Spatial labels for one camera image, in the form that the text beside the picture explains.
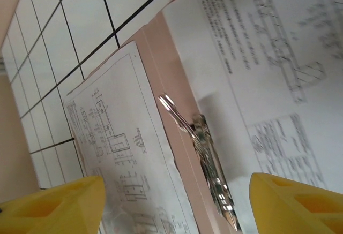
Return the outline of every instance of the metal binder clip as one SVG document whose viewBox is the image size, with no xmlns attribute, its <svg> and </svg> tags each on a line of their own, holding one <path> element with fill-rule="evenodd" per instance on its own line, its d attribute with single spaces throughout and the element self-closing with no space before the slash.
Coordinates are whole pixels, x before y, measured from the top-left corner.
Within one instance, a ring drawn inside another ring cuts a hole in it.
<svg viewBox="0 0 343 234">
<path fill-rule="evenodd" d="M 160 95 L 159 100 L 171 114 L 177 126 L 181 130 L 188 132 L 191 136 L 218 213 L 235 230 L 240 230 L 232 196 L 228 189 L 218 155 L 213 147 L 213 141 L 205 117 L 201 114 L 193 115 L 193 123 L 189 124 L 176 110 L 176 105 L 167 94 Z"/>
</svg>

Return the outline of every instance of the yellow plastic block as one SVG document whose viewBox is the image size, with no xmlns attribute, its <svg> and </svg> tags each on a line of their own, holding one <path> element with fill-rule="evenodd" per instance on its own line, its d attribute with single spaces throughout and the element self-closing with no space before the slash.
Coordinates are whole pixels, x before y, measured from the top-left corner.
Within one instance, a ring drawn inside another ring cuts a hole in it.
<svg viewBox="0 0 343 234">
<path fill-rule="evenodd" d="M 250 203 L 259 234 L 343 233 L 343 195 L 253 173 Z"/>
<path fill-rule="evenodd" d="M 105 206 L 100 177 L 87 177 L 0 204 L 0 234 L 98 233 Z"/>
</svg>

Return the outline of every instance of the metal clip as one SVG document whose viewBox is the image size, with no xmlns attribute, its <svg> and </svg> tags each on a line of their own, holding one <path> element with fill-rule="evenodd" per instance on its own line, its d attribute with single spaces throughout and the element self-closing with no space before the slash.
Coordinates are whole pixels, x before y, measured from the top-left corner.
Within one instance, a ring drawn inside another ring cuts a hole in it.
<svg viewBox="0 0 343 234">
<path fill-rule="evenodd" d="M 177 126 L 190 135 L 218 213 L 235 230 L 240 230 L 241 228 L 235 213 L 235 205 L 228 189 L 219 157 L 213 147 L 213 141 L 205 117 L 201 114 L 196 114 L 192 117 L 193 123 L 189 124 L 176 110 L 176 105 L 167 94 L 160 95 L 159 100 L 171 114 Z"/>
</svg>

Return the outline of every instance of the white paper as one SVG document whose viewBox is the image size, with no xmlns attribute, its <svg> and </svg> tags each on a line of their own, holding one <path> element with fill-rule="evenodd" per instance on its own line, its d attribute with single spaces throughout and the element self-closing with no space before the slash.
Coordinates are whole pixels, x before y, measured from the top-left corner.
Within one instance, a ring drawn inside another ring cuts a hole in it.
<svg viewBox="0 0 343 234">
<path fill-rule="evenodd" d="M 253 172 L 343 193 L 343 0 L 176 0 L 163 13 L 244 233 Z"/>
<path fill-rule="evenodd" d="M 65 99 L 87 175 L 103 178 L 115 233 L 198 233 L 136 43 Z"/>
</svg>

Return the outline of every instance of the white tile wall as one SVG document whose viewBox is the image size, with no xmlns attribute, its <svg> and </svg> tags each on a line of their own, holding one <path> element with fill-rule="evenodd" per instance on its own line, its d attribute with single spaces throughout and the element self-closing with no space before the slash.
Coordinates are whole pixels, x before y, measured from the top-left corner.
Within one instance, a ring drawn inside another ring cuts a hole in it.
<svg viewBox="0 0 343 234">
<path fill-rule="evenodd" d="M 61 100 L 168 2 L 19 1 L 1 51 L 41 188 L 83 176 Z"/>
</svg>

